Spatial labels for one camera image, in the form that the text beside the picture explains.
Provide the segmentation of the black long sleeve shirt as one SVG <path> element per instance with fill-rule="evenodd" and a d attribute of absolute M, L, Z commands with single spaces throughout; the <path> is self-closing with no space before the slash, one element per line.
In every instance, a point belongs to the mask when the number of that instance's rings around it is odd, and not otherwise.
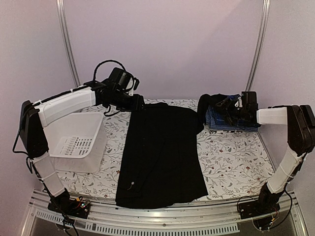
<path fill-rule="evenodd" d="M 159 102 L 131 113 L 116 205 L 156 209 L 207 196 L 197 135 L 208 107 L 224 99 L 222 94 L 204 94 L 197 110 Z"/>

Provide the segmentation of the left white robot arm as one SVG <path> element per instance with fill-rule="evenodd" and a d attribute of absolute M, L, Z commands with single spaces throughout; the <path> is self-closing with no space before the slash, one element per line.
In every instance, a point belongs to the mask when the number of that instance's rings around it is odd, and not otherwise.
<path fill-rule="evenodd" d="M 107 137 L 103 118 L 109 113 L 86 112 L 101 105 L 119 112 L 139 111 L 144 99 L 136 94 L 139 80 L 121 63 L 102 82 L 92 79 L 74 89 L 21 107 L 17 139 L 21 140 L 27 166 L 55 198 L 62 213 L 70 213 L 68 199 L 58 171 L 95 173 L 100 168 Z"/>

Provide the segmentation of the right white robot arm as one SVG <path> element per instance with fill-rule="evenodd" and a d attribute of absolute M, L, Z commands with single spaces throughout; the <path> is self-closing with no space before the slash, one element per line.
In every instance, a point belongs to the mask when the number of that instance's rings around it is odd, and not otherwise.
<path fill-rule="evenodd" d="M 236 125 L 243 120 L 249 125 L 285 125 L 287 127 L 287 149 L 272 177 L 262 186 L 259 198 L 254 204 L 258 214 L 265 214 L 276 204 L 293 180 L 306 156 L 315 147 L 315 117 L 309 105 L 283 105 L 259 109 L 258 104 L 250 103 L 235 106 L 227 98 L 215 105 L 224 119 Z"/>

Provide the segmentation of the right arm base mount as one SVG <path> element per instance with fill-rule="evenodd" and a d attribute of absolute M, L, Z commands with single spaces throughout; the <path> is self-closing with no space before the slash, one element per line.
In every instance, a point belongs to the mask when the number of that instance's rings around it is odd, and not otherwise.
<path fill-rule="evenodd" d="M 278 213 L 280 205 L 278 203 L 262 206 L 258 199 L 251 196 L 242 196 L 237 201 L 237 211 L 241 219 L 253 218 L 265 214 Z"/>

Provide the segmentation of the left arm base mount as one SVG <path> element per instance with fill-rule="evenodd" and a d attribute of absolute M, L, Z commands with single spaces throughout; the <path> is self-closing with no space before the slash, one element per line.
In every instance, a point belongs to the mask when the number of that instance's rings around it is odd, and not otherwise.
<path fill-rule="evenodd" d="M 91 201 L 87 199 L 56 197 L 50 200 L 48 209 L 68 216 L 87 219 L 90 213 Z"/>

